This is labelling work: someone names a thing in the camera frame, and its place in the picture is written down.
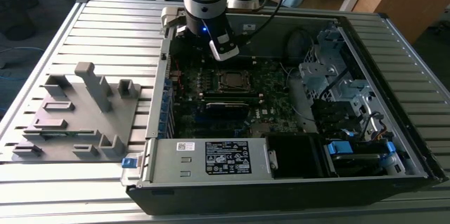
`blue latch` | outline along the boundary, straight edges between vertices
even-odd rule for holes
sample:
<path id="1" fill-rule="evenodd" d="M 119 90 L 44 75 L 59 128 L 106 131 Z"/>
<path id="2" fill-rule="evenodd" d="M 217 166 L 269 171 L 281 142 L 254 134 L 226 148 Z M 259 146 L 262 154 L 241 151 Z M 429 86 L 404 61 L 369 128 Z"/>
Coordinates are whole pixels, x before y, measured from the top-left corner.
<path id="1" fill-rule="evenodd" d="M 137 158 L 122 159 L 122 168 L 124 168 L 124 169 L 138 168 L 138 159 Z"/>
<path id="2" fill-rule="evenodd" d="M 349 141 L 334 141 L 329 145 L 330 154 L 353 154 L 353 149 Z"/>
<path id="3" fill-rule="evenodd" d="M 389 141 L 386 143 L 386 146 L 388 146 L 389 152 L 396 153 L 397 149 L 396 149 L 394 143 Z"/>

